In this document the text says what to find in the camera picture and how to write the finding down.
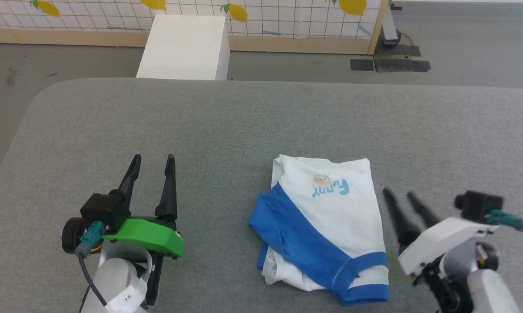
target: teal cable connector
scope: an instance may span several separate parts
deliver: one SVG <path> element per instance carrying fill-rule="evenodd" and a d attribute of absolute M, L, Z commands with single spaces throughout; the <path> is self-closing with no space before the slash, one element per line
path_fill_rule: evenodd
<path fill-rule="evenodd" d="M 74 254 L 77 257 L 83 256 L 83 258 L 87 258 L 93 247 L 103 238 L 105 231 L 105 224 L 99 220 L 95 220 L 80 238 L 80 244 L 74 250 Z"/>
<path fill-rule="evenodd" d="M 516 215 L 503 212 L 502 210 L 491 210 L 487 223 L 491 225 L 510 226 L 520 232 L 523 232 L 523 218 Z"/>

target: gray floor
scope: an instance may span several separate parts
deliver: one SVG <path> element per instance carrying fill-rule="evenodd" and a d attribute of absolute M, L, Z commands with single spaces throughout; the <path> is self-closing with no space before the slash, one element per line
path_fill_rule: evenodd
<path fill-rule="evenodd" d="M 228 79 L 523 88 L 523 4 L 397 6 L 403 43 L 420 46 L 428 73 L 351 71 L 347 55 L 232 52 Z M 0 44 L 0 164 L 42 89 L 84 77 L 134 77 L 142 50 Z"/>

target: black cable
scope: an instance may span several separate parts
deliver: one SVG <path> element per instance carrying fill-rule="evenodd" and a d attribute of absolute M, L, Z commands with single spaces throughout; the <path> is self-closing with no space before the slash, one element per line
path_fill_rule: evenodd
<path fill-rule="evenodd" d="M 99 290 L 97 290 L 97 287 L 93 283 L 93 280 L 89 276 L 89 273 L 87 272 L 86 263 L 84 263 L 84 257 L 82 254 L 78 256 L 78 261 L 80 262 L 80 267 L 82 268 L 82 273 L 84 274 L 84 277 L 86 277 L 89 287 L 91 288 L 93 293 L 95 293 L 96 297 L 99 299 L 99 302 L 101 302 L 101 305 L 106 306 L 107 302 L 105 302 L 105 299 L 103 299 L 103 297 L 99 293 Z"/>
<path fill-rule="evenodd" d="M 84 307 L 84 303 L 86 302 L 87 294 L 89 293 L 89 285 L 86 288 L 86 292 L 84 293 L 84 297 L 82 297 L 82 304 L 80 305 L 80 308 L 78 309 L 78 313 L 82 312 L 82 308 Z"/>

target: wooden frame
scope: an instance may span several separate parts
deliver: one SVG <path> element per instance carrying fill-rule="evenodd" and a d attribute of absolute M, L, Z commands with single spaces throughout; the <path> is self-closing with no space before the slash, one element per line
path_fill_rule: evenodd
<path fill-rule="evenodd" d="M 388 0 L 381 0 L 379 14 L 371 40 L 328 38 L 277 38 L 229 36 L 231 51 L 332 53 L 373 55 L 377 45 Z M 0 29 L 0 43 L 68 44 L 79 46 L 145 47 L 148 33 L 73 32 L 63 30 Z"/>

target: cartoon print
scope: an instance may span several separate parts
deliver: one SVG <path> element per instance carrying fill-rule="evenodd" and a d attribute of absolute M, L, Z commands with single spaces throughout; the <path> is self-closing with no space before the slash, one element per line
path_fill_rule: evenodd
<path fill-rule="evenodd" d="M 314 187 L 325 187 L 328 188 L 331 186 L 331 183 L 329 182 L 329 177 L 325 175 L 316 175 L 314 176 L 314 181 L 311 183 Z"/>
<path fill-rule="evenodd" d="M 324 182 L 327 182 L 329 183 L 329 178 L 325 175 L 318 175 L 316 177 L 314 177 L 314 182 L 312 183 L 312 185 L 314 186 L 314 193 L 311 195 L 312 198 L 315 198 L 316 196 L 320 196 L 322 194 L 326 194 L 326 193 L 333 193 L 335 192 L 335 189 L 333 189 L 334 187 L 338 187 L 340 190 L 339 190 L 339 194 L 341 196 L 345 196 L 346 194 L 348 194 L 349 192 L 351 192 L 351 189 L 350 187 L 348 186 L 348 182 L 347 180 L 342 180 L 341 182 L 339 182 L 338 180 L 335 180 L 333 182 L 333 184 L 329 184 L 328 187 L 325 187 L 325 186 L 316 186 L 315 183 L 318 183 L 318 184 L 323 184 Z"/>

